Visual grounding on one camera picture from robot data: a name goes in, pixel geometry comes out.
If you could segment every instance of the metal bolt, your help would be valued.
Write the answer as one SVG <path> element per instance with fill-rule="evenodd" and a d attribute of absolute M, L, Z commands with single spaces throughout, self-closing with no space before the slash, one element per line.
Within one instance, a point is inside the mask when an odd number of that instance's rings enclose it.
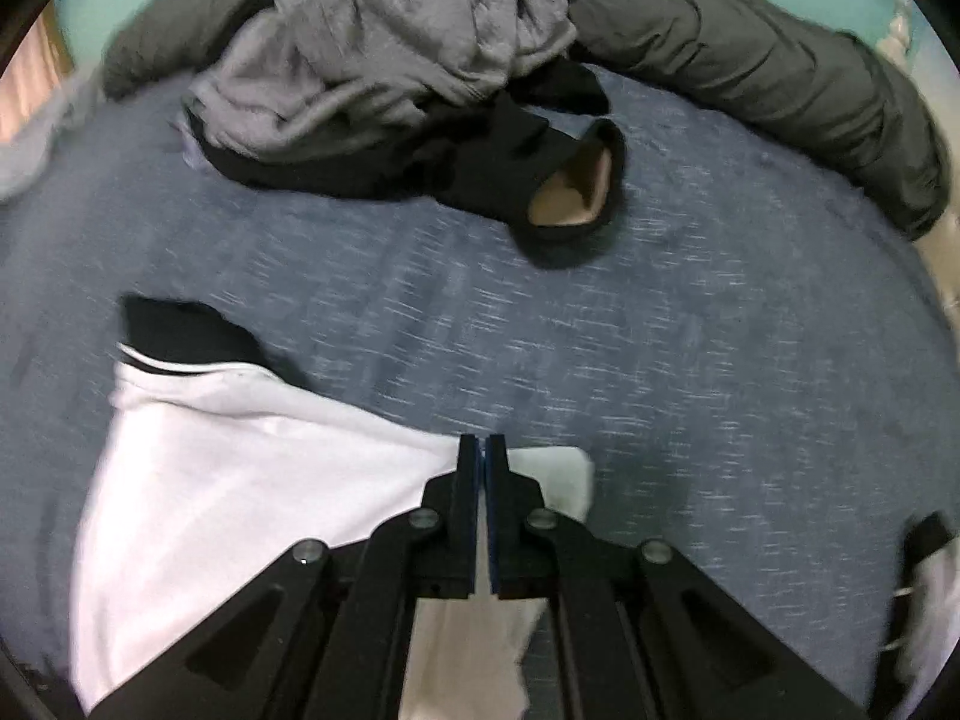
<path fill-rule="evenodd" d="M 428 531 L 431 528 L 436 528 L 439 522 L 440 514 L 434 512 L 433 509 L 421 508 L 410 512 L 410 525 L 418 531 Z"/>
<path fill-rule="evenodd" d="M 670 560 L 673 560 L 673 550 L 670 545 L 659 538 L 651 538 L 650 541 L 645 541 L 640 546 L 640 554 L 643 555 L 646 562 L 656 565 L 667 565 Z"/>
<path fill-rule="evenodd" d="M 557 527 L 557 513 L 550 509 L 534 509 L 527 514 L 527 525 L 536 531 L 552 531 Z"/>
<path fill-rule="evenodd" d="M 323 557 L 325 549 L 326 547 L 323 545 L 323 541 L 317 541 L 315 538 L 304 538 L 303 541 L 298 541 L 294 544 L 294 560 L 303 565 L 317 562 L 317 560 Z"/>

